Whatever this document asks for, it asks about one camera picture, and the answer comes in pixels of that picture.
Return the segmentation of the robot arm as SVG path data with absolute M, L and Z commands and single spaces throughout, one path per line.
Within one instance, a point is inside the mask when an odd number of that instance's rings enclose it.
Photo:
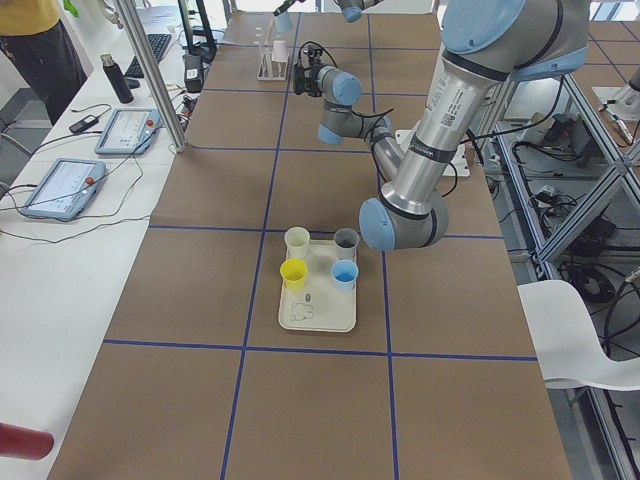
M 441 42 L 443 70 L 406 150 L 383 126 L 372 133 L 377 163 L 395 167 L 377 197 L 359 212 L 362 239 L 378 251 L 439 241 L 448 211 L 436 187 L 488 91 L 558 77 L 587 57 L 586 1 L 451 1 Z
M 323 100 L 318 139 L 334 146 L 346 138 L 363 140 L 380 177 L 394 179 L 404 152 L 393 135 L 388 114 L 356 111 L 354 106 L 362 95 L 360 80 L 335 62 L 324 63 L 326 53 L 321 44 L 307 41 L 299 48 L 293 67 L 294 93 Z

